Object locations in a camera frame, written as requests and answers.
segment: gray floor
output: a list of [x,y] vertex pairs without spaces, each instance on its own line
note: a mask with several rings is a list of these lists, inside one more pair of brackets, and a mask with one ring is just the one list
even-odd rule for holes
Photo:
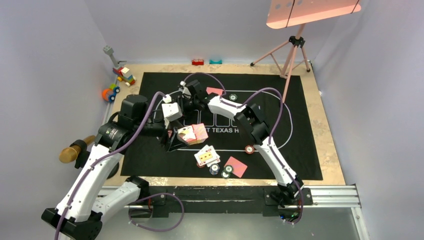
[[[182,223],[168,232],[151,232],[128,224],[128,209],[123,209],[107,222],[100,240],[260,240],[311,239],[359,240],[350,208],[306,208],[299,224],[283,224],[278,217],[261,214],[185,214]],[[179,214],[169,218],[152,218],[143,223],[154,228],[168,228]]]

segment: wooden board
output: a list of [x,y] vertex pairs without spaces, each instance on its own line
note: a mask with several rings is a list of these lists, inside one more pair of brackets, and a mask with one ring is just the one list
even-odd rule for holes
[[[256,64],[255,66],[240,64],[202,65],[188,64],[127,64],[137,82],[127,87],[122,82],[119,84],[120,93],[116,95],[111,113],[121,109],[121,102],[129,94],[138,94],[141,81],[145,72],[160,73],[222,73],[222,74],[268,74],[279,75],[274,64]],[[322,171],[323,180],[305,180],[306,185],[345,185],[339,158],[337,157],[330,127],[321,102],[320,92],[313,71],[306,72],[305,65],[300,65],[293,70],[293,75],[299,75],[302,80],[303,91],[315,139],[316,151]],[[120,160],[118,173],[108,179],[104,186],[120,186],[128,176],[121,176],[121,167],[124,158]],[[275,180],[269,179],[223,179],[223,178],[193,178],[193,177],[151,177],[140,176],[146,179],[151,186],[266,186],[277,185]]]

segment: poker chip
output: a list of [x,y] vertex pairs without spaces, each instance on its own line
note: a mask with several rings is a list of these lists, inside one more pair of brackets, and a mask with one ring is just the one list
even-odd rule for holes
[[205,167],[205,165],[199,165],[199,163],[196,163],[196,165],[197,165],[199,168],[204,168],[204,167]]
[[255,148],[254,148],[253,146],[251,146],[251,145],[247,145],[247,146],[244,148],[244,151],[245,151],[247,154],[252,154],[252,153],[255,151]]
[[209,168],[209,172],[212,175],[217,175],[220,171],[220,166],[218,164],[212,164]]
[[235,94],[230,94],[230,95],[229,95],[229,99],[230,99],[231,101],[235,101],[235,100],[237,100],[237,95],[235,95]]
[[221,172],[221,176],[223,179],[229,179],[230,178],[230,173],[226,172],[226,171],[222,171]]
[[233,166],[231,166],[231,165],[226,165],[225,167],[224,167],[224,171],[225,172],[227,172],[227,173],[232,173],[233,172]]

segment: red poker chip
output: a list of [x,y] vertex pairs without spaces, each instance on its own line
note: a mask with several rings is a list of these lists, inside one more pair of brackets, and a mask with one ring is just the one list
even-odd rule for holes
[[255,151],[255,148],[254,148],[253,146],[251,146],[251,145],[247,145],[247,146],[244,148],[244,151],[245,151],[247,154],[252,154],[252,153]]

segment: pink lamp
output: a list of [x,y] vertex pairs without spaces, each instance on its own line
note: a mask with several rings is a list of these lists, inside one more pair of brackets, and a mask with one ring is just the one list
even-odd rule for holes
[[[272,29],[287,28],[295,25],[300,25],[300,27],[296,36],[291,36],[288,41],[283,42],[267,54],[261,56],[252,62],[250,66],[254,66],[265,57],[271,56],[280,71],[280,76],[287,79],[282,95],[282,102],[284,103],[286,101],[292,70],[300,64],[305,63],[306,71],[311,71],[304,48],[305,40],[301,37],[306,23],[358,12],[361,10],[359,2],[360,0],[272,0],[266,21],[268,27]],[[293,47],[290,49],[284,66],[281,69],[273,53],[288,43],[291,43]],[[293,67],[298,48],[302,50],[303,60]]]

